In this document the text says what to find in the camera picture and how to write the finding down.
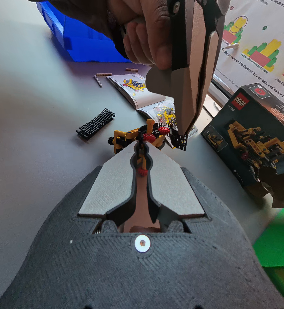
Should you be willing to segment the printed instruction sheet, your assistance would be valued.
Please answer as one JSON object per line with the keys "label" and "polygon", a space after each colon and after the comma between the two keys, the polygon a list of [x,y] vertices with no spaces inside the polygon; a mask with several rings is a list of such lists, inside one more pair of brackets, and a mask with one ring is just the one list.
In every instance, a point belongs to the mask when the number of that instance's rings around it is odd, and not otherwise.
{"label": "printed instruction sheet", "polygon": [[229,94],[260,83],[284,103],[284,0],[232,0],[214,80]]}

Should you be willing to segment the blue plastic bin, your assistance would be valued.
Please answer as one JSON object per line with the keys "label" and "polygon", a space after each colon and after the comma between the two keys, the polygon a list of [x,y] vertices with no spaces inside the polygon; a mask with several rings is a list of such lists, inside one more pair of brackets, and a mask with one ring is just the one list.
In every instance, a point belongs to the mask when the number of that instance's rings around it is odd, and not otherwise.
{"label": "blue plastic bin", "polygon": [[62,14],[48,1],[37,2],[51,33],[75,62],[131,62],[115,48],[112,40],[82,22]]}

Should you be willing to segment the yellow lego bulldozer model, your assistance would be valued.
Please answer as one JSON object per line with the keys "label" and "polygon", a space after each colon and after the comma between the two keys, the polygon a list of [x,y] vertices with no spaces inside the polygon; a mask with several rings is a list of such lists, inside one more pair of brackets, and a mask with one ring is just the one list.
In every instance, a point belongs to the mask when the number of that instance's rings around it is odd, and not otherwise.
{"label": "yellow lego bulldozer model", "polygon": [[153,119],[148,119],[146,125],[139,128],[126,132],[115,130],[113,137],[109,137],[108,143],[114,146],[114,153],[118,154],[130,144],[137,142],[135,150],[137,171],[142,177],[146,177],[150,166],[147,157],[149,146],[161,150],[164,147],[166,137],[175,137],[176,133],[178,131],[175,125],[155,123]]}

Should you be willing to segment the white stand base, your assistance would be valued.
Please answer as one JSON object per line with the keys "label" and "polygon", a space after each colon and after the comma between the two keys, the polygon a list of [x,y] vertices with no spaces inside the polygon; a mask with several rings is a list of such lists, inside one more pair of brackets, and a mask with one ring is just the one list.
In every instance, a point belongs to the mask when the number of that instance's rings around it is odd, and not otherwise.
{"label": "white stand base", "polygon": [[214,98],[213,96],[206,95],[203,103],[203,109],[209,114],[211,118],[214,118],[224,106],[225,101],[220,98]]}

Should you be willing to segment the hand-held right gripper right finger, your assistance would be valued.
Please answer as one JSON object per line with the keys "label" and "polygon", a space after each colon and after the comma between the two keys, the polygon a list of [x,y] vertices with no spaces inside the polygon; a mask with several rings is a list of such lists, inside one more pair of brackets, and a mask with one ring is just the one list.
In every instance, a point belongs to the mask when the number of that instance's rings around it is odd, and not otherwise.
{"label": "hand-held right gripper right finger", "polygon": [[202,208],[194,190],[178,163],[145,142],[148,168],[148,211],[153,223],[171,223],[175,220],[202,217]]}

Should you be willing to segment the green plastic bin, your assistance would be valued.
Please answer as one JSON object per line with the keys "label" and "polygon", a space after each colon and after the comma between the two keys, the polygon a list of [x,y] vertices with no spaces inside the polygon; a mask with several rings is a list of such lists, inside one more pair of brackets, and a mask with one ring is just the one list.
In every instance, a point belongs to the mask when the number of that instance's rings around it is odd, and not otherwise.
{"label": "green plastic bin", "polygon": [[284,209],[264,230],[253,248],[265,272],[284,297]]}

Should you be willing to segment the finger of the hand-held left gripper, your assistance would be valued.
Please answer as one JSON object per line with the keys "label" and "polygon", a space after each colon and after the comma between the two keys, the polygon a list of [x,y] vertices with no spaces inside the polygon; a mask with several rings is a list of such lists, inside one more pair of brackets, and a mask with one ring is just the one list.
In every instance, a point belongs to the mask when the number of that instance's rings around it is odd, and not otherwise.
{"label": "finger of the hand-held left gripper", "polygon": [[150,69],[146,75],[147,89],[174,99],[176,123],[180,135],[188,134],[194,114],[191,95],[191,50],[189,66],[174,71]]}
{"label": "finger of the hand-held left gripper", "polygon": [[201,113],[217,64],[225,17],[218,19],[215,28],[207,29],[203,14],[194,14],[191,38],[191,95],[193,111],[191,126]]}

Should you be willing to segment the lego instruction booklet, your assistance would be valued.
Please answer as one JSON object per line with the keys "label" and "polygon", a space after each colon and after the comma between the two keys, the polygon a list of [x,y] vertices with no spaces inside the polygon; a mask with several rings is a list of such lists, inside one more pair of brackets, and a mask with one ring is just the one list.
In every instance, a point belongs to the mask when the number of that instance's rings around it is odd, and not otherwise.
{"label": "lego instruction booklet", "polygon": [[[145,78],[139,74],[112,75],[107,80],[129,101],[136,111],[141,112],[155,123],[176,124],[175,106],[172,98],[150,92]],[[187,138],[198,130],[195,126],[190,130]]]}

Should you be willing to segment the person's left hand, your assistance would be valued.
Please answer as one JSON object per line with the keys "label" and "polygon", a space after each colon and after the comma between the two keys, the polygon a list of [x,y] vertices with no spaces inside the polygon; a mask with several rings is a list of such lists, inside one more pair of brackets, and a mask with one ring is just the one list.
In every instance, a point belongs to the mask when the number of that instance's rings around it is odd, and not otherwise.
{"label": "person's left hand", "polygon": [[126,25],[126,55],[135,64],[171,67],[172,44],[166,0],[109,0],[108,10],[119,25]]}

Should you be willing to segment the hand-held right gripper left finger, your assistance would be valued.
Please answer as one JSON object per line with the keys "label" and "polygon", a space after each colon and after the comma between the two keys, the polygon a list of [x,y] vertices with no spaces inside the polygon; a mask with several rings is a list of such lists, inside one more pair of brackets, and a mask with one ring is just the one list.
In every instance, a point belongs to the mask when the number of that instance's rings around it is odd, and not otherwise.
{"label": "hand-held right gripper left finger", "polygon": [[121,226],[136,209],[136,161],[138,142],[135,141],[99,168],[79,216],[111,220]]}

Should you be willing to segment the black lego set box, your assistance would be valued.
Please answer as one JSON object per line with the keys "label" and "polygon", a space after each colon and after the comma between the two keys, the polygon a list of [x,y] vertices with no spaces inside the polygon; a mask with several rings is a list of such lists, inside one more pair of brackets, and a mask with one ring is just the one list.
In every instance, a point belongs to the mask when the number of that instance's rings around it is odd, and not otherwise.
{"label": "black lego set box", "polygon": [[284,104],[259,83],[240,87],[201,135],[241,186],[284,203]]}

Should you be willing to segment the black lego track strip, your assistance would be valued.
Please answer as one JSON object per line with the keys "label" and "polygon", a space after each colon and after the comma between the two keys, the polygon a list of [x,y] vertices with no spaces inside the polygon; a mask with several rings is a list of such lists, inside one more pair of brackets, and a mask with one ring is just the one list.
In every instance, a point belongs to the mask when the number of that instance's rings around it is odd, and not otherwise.
{"label": "black lego track strip", "polygon": [[187,135],[179,135],[177,126],[171,123],[154,123],[151,130],[150,125],[144,125],[138,129],[136,140],[140,143],[148,141],[157,149],[161,150],[165,145],[165,139],[170,141],[173,148],[185,151],[187,145]]}
{"label": "black lego track strip", "polygon": [[90,122],[87,122],[83,126],[80,126],[76,130],[76,133],[78,134],[78,136],[88,141],[105,125],[112,121],[113,117],[115,117],[115,113],[105,108]]}

